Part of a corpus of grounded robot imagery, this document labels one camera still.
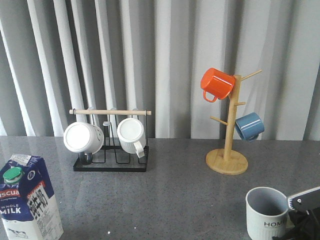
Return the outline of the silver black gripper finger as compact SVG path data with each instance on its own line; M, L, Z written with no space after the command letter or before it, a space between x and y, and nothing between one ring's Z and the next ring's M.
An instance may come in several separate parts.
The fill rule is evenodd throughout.
M287 197L288 208L306 212L320 207L320 187L314 187Z

